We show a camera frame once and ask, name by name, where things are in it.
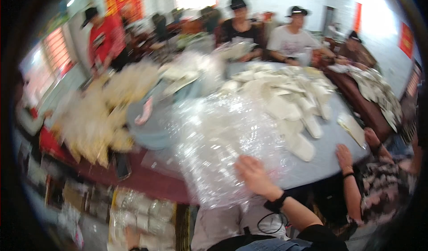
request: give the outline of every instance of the black hat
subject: black hat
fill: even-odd
[[[304,16],[311,15],[311,12],[309,10],[305,10],[304,8],[301,8],[299,6],[294,6],[290,8],[290,15],[288,17],[293,16],[293,14],[302,13]]]
[[[83,27],[85,27],[89,23],[89,21],[97,14],[98,14],[98,9],[95,7],[88,8],[87,10],[85,10],[85,21],[83,22],[80,29],[83,29]]]
[[[353,40],[356,40],[356,41],[358,41],[358,42],[362,43],[362,40],[358,37],[358,34],[356,33],[356,31],[352,31],[352,32],[349,34],[348,38],[351,38],[351,39],[353,39]]]
[[[244,0],[231,0],[231,2],[230,2],[230,8],[232,10],[237,10],[237,9],[240,9],[240,8],[244,8],[246,6],[247,6],[247,4],[245,4]]]

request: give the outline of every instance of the sleeve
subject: sleeve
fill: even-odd
[[[22,107],[17,107],[15,113],[18,122],[31,136],[37,134],[45,121],[42,115],[33,119],[33,117]]]
[[[279,51],[281,49],[280,30],[279,27],[275,28],[270,34],[269,42],[267,44],[268,50]]]
[[[348,250],[344,241],[337,238],[336,235],[323,225],[312,225],[304,229],[297,235],[297,238],[312,242],[309,250],[317,251],[345,251]]]
[[[304,33],[304,40],[305,40],[305,45],[307,47],[312,47],[313,49],[320,49],[321,48],[321,44],[315,40],[308,32],[303,32]]]
[[[112,46],[110,53],[113,58],[117,57],[122,50],[126,47],[125,44],[125,30],[123,29],[121,19],[111,16],[112,29],[110,36],[112,38]]]

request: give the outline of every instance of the bubble wrap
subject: bubble wrap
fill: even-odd
[[[251,194],[234,169],[241,154],[262,161],[274,182],[292,166],[275,122],[245,95],[186,100],[173,106],[166,126],[189,193],[204,208],[247,201]]]

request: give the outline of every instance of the hand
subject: hand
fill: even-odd
[[[273,184],[266,174],[263,164],[251,156],[241,155],[235,162],[238,177],[245,182],[248,189],[266,199],[275,201],[283,191]]]
[[[352,169],[352,155],[348,147],[343,144],[338,144],[336,149],[337,160],[342,171],[351,168]]]
[[[140,232],[135,232],[131,227],[125,228],[125,238],[128,245],[128,250],[140,245]]]
[[[291,66],[300,66],[300,62],[298,60],[290,60],[287,63]]]
[[[111,61],[113,60],[113,57],[109,54],[107,55],[106,59],[104,60],[104,71],[107,70],[107,68],[110,66]]]
[[[252,58],[253,58],[253,55],[252,55],[252,53],[250,52],[250,53],[248,53],[248,54],[244,55],[243,57],[241,57],[241,58],[239,59],[239,61],[242,61],[242,62],[244,62],[244,61],[249,61],[249,60],[251,60]]]
[[[51,118],[53,114],[54,114],[53,110],[47,110],[47,111],[43,114],[43,116],[44,116],[44,117],[45,117],[45,119],[46,119],[46,118]]]
[[[366,71],[368,69],[368,66],[363,65],[363,64],[361,64],[359,62],[355,64],[355,67],[360,68],[363,71]]]
[[[340,65],[347,65],[348,64],[348,60],[346,60],[346,59],[336,59],[336,63],[340,64]]]
[[[91,69],[91,74],[94,76],[95,79],[99,76],[98,71],[95,68]]]
[[[364,138],[371,148],[376,148],[381,144],[381,141],[376,136],[376,133],[369,127],[364,129]]]

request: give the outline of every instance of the red decoration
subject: red decoration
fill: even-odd
[[[400,49],[406,53],[406,55],[411,59],[413,55],[413,33],[410,28],[405,25],[405,23],[401,23],[401,31],[400,31],[400,41],[399,41]]]
[[[141,0],[106,0],[107,15],[117,14],[124,7],[126,10],[121,15],[128,18],[131,22],[142,19],[144,14],[143,3]]]
[[[355,10],[355,21],[354,21],[354,31],[356,31],[357,33],[360,31],[361,8],[362,8],[362,4],[357,3],[356,10]]]

